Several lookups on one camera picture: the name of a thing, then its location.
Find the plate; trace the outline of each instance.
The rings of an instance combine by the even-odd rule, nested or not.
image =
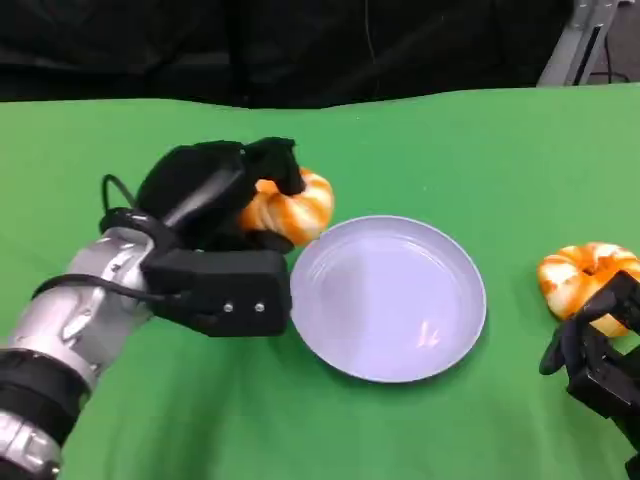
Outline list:
[[[361,217],[334,226],[291,274],[292,319],[329,365],[375,382],[443,372],[480,336],[482,278],[467,253],[430,225]]]

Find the bagel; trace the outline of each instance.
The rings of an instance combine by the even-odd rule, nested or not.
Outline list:
[[[620,270],[640,281],[640,261],[629,250],[611,243],[588,243],[565,247],[546,257],[538,266],[538,281],[549,309],[566,320]],[[608,337],[629,330],[611,315],[591,323]]]
[[[243,230],[272,230],[294,245],[317,238],[329,225],[333,214],[333,191],[327,180],[306,168],[300,169],[305,189],[287,196],[271,180],[259,180],[258,191],[241,212]]]

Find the robotic hand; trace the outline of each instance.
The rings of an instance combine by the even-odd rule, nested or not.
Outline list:
[[[294,195],[293,142],[179,147],[144,180],[132,208],[108,208],[102,237],[34,293],[0,350],[0,478],[49,480],[102,373],[152,315],[208,336],[279,335],[291,309],[283,253],[269,231],[241,231],[258,179]]]
[[[640,283],[625,271],[619,271],[557,328],[540,373],[551,375],[566,366],[567,392],[611,418],[640,452],[640,346],[622,355],[589,325],[607,313],[640,334]],[[632,480],[640,479],[640,454],[627,463],[627,473]]]

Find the green table surface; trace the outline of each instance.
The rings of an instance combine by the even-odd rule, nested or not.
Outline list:
[[[535,268],[587,241],[640,252],[639,112],[636,86],[321,111],[1,104],[2,335],[40,281],[97,237],[103,173],[136,187],[175,145],[214,139],[296,139],[300,163],[333,184],[334,222],[394,214],[433,224],[469,252],[487,287],[472,353],[400,386],[332,370],[293,328],[210,339],[154,319],[104,375],[62,479],[625,478],[624,437],[565,393],[564,374],[537,373],[555,322]]]

